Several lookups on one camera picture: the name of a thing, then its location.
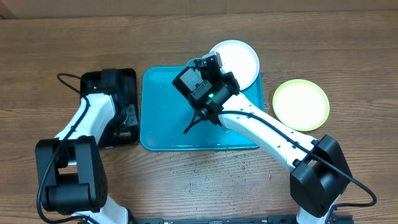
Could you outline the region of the black water tray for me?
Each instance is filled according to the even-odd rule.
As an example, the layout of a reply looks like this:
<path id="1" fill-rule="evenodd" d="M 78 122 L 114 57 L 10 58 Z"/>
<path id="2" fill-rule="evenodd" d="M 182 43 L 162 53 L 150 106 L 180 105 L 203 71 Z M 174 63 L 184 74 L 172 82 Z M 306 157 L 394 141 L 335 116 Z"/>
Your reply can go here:
<path id="1" fill-rule="evenodd" d="M 127 105 L 134 104 L 137 110 L 137 80 L 136 71 L 132 68 L 117 69 L 119 71 L 120 81 L 119 89 L 116 91 L 100 88 L 101 71 L 87 72 L 80 78 L 80 96 L 89 95 L 91 93 L 104 93 L 110 95 L 114 100 L 116 114 L 113 119 L 106 125 L 104 133 L 99 139 L 99 147 L 116 147 L 127 144 L 135 144 L 139 140 L 140 127 L 134 126 L 127 129 L 118 128 L 118 115 Z M 131 132 L 131 137 L 121 138 L 120 132 Z"/>

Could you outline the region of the light blue plate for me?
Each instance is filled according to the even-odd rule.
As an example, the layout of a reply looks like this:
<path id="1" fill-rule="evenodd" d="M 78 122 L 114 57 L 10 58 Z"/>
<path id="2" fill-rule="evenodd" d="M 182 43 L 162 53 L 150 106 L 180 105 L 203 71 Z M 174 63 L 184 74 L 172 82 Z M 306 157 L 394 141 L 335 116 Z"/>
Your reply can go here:
<path id="1" fill-rule="evenodd" d="M 186 67 L 199 67 L 201 61 L 202 61 L 202 58 L 193 58 L 193 59 L 190 59 L 185 66 Z"/>

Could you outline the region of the yellow plate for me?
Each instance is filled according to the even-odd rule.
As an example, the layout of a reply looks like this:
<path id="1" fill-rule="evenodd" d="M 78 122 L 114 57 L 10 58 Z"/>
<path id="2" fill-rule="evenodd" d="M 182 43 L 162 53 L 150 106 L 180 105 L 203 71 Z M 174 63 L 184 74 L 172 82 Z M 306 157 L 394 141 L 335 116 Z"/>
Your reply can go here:
<path id="1" fill-rule="evenodd" d="M 330 113 L 330 102 L 317 84 L 293 79 L 281 84 L 272 98 L 280 122 L 297 131 L 313 131 L 322 126 Z"/>

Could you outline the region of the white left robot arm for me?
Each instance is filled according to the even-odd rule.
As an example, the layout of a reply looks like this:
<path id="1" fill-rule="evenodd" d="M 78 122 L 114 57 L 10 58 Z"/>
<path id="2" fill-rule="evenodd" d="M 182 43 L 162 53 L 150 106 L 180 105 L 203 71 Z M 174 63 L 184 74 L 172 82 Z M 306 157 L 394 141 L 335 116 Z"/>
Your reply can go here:
<path id="1" fill-rule="evenodd" d="M 90 93 L 67 126 L 53 139 L 35 147 L 39 180 L 37 213 L 64 216 L 57 223 L 135 223 L 131 211 L 108 194 L 108 181 L 99 149 L 137 142 L 137 95 Z"/>

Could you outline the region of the green orange sponge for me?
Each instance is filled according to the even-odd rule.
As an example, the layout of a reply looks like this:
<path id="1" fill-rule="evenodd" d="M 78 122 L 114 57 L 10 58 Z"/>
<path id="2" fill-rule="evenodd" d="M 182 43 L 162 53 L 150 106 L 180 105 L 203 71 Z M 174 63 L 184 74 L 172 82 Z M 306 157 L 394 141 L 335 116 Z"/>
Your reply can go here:
<path id="1" fill-rule="evenodd" d="M 119 133 L 119 137 L 121 137 L 121 138 L 129 138 L 129 137 L 131 137 L 131 132 L 130 131 L 128 131 L 128 132 L 120 132 Z"/>

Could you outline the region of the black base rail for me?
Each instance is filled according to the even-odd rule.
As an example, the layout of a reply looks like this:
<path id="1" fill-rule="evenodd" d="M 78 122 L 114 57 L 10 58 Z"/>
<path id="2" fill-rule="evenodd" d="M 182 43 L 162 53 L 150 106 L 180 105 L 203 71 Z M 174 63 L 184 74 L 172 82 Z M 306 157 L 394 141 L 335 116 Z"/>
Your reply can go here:
<path id="1" fill-rule="evenodd" d="M 128 224 L 296 224 L 295 215 L 270 215 L 266 218 L 215 218 L 164 220 L 162 218 L 133 218 Z"/>

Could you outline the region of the white plate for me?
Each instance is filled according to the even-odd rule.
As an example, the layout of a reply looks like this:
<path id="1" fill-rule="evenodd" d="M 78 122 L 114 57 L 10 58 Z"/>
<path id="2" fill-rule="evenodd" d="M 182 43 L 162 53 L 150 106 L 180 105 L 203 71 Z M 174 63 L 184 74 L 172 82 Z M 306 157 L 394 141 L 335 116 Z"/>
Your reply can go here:
<path id="1" fill-rule="evenodd" d="M 256 80 L 260 64 L 254 49 L 240 40 L 225 40 L 216 44 L 210 52 L 217 52 L 224 72 L 232 72 L 240 90 L 249 88 Z"/>

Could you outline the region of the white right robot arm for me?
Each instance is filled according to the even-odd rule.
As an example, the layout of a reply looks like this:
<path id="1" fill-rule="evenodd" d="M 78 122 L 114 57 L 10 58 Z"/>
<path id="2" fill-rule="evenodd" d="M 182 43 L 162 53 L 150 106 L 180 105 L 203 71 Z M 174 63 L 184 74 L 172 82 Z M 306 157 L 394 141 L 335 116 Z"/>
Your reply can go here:
<path id="1" fill-rule="evenodd" d="M 201 82 L 189 102 L 200 119 L 243 134 L 287 170 L 290 194 L 300 207 L 297 223 L 328 223 L 352 181 L 338 142 L 294 131 L 254 106 L 239 90 L 235 73 L 222 71 L 218 53 L 194 59 L 193 69 Z"/>

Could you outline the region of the teal serving tray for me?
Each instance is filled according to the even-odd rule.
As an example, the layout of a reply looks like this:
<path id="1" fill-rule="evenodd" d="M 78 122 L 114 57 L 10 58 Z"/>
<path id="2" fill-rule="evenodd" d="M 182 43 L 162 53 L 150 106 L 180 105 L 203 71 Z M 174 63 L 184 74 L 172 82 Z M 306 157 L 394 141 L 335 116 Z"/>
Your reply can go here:
<path id="1" fill-rule="evenodd" d="M 247 137 L 223 126 L 202 121 L 187 134 L 193 117 L 188 101 L 172 85 L 183 66 L 148 69 L 142 79 L 141 144 L 151 151 L 204 151 L 255 149 Z"/>

